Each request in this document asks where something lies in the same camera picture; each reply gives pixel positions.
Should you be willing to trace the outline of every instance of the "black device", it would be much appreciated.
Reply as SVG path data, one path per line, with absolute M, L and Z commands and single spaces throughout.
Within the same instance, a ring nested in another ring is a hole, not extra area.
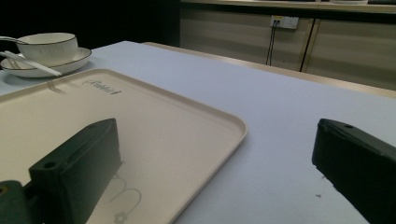
M 34 164 L 25 186 L 0 182 L 0 223 L 86 223 L 121 166 L 119 147 L 115 119 L 85 127 Z
M 396 147 L 321 119 L 312 162 L 370 223 L 396 223 Z

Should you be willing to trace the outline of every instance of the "power socket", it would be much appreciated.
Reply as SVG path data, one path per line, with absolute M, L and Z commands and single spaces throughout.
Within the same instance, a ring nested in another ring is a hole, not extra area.
M 297 29 L 298 17 L 284 17 L 283 18 L 283 28 L 286 29 Z
M 298 17 L 271 16 L 271 26 L 278 21 L 276 28 L 297 29 Z
M 274 22 L 278 21 L 278 23 L 276 24 L 276 27 L 283 27 L 283 20 L 284 20 L 283 16 L 272 16 L 270 25 L 274 26 Z

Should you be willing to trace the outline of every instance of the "white tray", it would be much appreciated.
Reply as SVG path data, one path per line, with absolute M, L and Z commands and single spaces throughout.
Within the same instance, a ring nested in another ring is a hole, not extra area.
M 94 69 L 0 97 L 0 181 L 26 184 L 36 161 L 109 118 L 124 164 L 88 223 L 114 223 L 122 212 L 119 223 L 173 222 L 248 131 L 236 116 Z

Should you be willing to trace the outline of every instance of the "tabletop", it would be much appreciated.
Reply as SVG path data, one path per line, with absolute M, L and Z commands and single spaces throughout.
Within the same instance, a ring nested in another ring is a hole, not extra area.
M 316 131 L 320 119 L 335 119 L 395 146 L 392 93 L 128 41 L 93 49 L 77 72 L 93 68 L 181 94 L 247 124 L 244 142 L 175 223 L 367 223 L 312 164 Z M 47 80 L 2 71 L 0 94 Z

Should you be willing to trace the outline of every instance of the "teacup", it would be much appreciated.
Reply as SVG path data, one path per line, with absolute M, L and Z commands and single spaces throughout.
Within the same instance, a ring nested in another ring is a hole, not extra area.
M 77 37 L 73 34 L 45 33 L 23 36 L 19 40 L 27 43 L 17 43 L 25 58 L 46 66 L 69 63 L 78 52 Z

